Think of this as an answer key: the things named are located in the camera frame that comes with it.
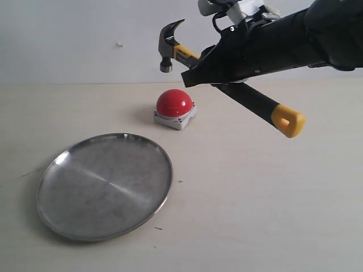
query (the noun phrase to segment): hammer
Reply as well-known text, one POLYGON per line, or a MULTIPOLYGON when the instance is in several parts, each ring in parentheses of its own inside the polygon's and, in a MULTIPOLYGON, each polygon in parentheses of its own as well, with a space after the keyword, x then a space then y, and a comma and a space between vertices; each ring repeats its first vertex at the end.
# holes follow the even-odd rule
MULTIPOLYGON (((199 57, 179 44, 174 37, 176 28, 185 20, 168 24, 159 37, 159 53, 162 56, 160 71, 169 73, 172 70, 171 59, 191 69, 198 64, 199 57)), ((306 117, 273 99, 265 96, 245 83, 212 84, 224 94, 265 120, 288 138, 294 138, 304 128, 306 117)))

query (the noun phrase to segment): white table surface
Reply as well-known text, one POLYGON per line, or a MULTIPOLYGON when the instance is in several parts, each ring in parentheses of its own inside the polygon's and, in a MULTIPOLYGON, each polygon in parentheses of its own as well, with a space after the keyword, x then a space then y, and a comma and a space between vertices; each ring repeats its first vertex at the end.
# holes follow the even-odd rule
POLYGON ((285 138, 208 86, 187 89, 198 113, 183 131, 153 123, 179 83, 1 87, 0 271, 363 271, 363 79, 250 84, 303 112, 302 134, 285 138), (37 217, 40 176, 113 132, 168 152, 168 201, 125 236, 59 239, 37 217))

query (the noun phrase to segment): white wall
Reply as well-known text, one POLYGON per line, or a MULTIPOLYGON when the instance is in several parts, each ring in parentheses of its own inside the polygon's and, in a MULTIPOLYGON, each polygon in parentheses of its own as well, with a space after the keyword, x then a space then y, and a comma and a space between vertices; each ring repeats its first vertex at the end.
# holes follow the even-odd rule
MULTIPOLYGON (((284 15, 312 2, 267 1, 284 15)), ((196 53, 218 41, 197 0, 1 0, 0 84, 181 81, 177 63, 159 72, 157 50, 161 28, 181 18, 176 37, 196 53)), ((362 75, 306 68, 260 79, 362 75)))

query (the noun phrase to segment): red button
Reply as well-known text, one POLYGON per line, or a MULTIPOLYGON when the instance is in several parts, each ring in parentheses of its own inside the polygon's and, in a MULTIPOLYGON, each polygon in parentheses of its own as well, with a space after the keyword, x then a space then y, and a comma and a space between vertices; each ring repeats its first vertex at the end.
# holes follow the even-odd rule
POLYGON ((191 111, 193 101, 184 91, 171 89, 160 95, 157 112, 167 117, 179 117, 191 111))

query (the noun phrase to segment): metal plate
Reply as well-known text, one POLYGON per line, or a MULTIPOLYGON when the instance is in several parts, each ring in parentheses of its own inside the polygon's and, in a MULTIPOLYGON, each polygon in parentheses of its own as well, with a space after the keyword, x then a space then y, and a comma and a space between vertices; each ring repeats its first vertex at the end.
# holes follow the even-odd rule
POLYGON ((148 221, 165 203, 172 165, 156 143, 134 134, 87 139, 59 155, 37 190, 42 221, 79 241, 104 241, 148 221))

